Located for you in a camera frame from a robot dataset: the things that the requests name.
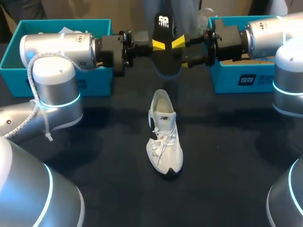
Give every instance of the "person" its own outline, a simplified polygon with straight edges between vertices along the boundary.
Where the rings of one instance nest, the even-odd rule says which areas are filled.
[[[0,43],[9,43],[12,38],[3,10],[16,24],[21,20],[46,19],[41,0],[0,0]]]
[[[197,14],[200,0],[143,0],[149,35],[152,34],[154,28],[155,15],[161,10],[169,12],[169,2],[171,2],[174,25],[177,27],[178,37],[183,34],[197,34]]]

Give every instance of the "black tabletop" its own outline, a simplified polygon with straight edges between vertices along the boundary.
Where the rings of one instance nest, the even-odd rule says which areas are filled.
[[[53,142],[20,144],[79,187],[84,227],[268,227],[267,193],[301,155],[302,120],[276,113],[271,94],[215,95],[206,67],[164,80],[149,59],[134,64],[111,97],[83,99],[77,126],[55,131]],[[0,105],[24,101],[0,86]],[[146,154],[160,88],[177,112],[184,154],[175,181],[160,178]]]

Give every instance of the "blue shoe box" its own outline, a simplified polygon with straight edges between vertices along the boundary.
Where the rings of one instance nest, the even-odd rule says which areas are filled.
[[[254,20],[272,16],[243,16],[243,17],[210,17],[208,26],[213,21],[223,19],[225,26],[237,25],[239,30]],[[261,93],[272,92],[274,77],[274,57],[267,59],[223,61],[210,67],[210,73],[215,93]]]
[[[72,19],[72,20],[23,20],[8,45],[0,64],[0,74],[14,97],[32,97],[27,81],[27,70],[19,54],[20,40],[24,35],[58,33],[64,27],[85,33],[95,38],[112,34],[110,19]],[[113,73],[111,68],[100,67],[88,72],[77,71],[76,77],[82,96],[110,96]]]

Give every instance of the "white cable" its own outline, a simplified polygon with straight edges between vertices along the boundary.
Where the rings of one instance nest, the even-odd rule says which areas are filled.
[[[48,121],[47,114],[45,113],[43,106],[41,105],[40,102],[37,102],[35,99],[30,100],[30,102],[34,102],[35,107],[37,105],[38,108],[40,109],[41,114],[42,114],[43,119],[44,119],[44,123],[45,123],[45,137],[47,137],[49,139],[49,141],[53,141],[51,132],[49,130],[49,121]]]
[[[30,60],[30,62],[28,63],[27,77],[28,77],[28,82],[29,82],[30,88],[31,88],[31,90],[33,92],[33,95],[34,95],[35,102],[38,103],[38,104],[40,103],[40,97],[39,97],[39,94],[38,94],[37,89],[35,87],[35,82],[33,80],[33,75],[32,75],[32,70],[33,70],[33,67],[34,67],[34,63],[35,63],[36,60],[38,60],[40,58],[43,58],[43,57],[52,57],[52,56],[54,56],[54,57],[60,57],[60,58],[64,58],[66,60],[69,60],[73,64],[73,66],[75,67],[75,69],[82,70],[78,65],[76,65],[76,63],[74,63],[71,59],[69,59],[68,57],[62,55],[61,53],[49,52],[49,53],[40,53],[40,54],[35,55]],[[18,133],[22,128],[24,128],[24,126],[26,126],[29,123],[30,120],[33,119],[33,117],[37,114],[38,109],[39,109],[39,105],[35,105],[32,113],[18,127],[16,127],[12,131],[10,131],[7,134],[5,134],[3,137],[8,139],[8,138],[14,136],[16,133]]]

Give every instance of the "sneaker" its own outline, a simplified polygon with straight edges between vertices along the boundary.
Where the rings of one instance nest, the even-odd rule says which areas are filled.
[[[155,169],[174,176],[182,167],[183,152],[179,143],[176,112],[165,90],[157,90],[149,110],[151,138],[146,145],[148,158]]]

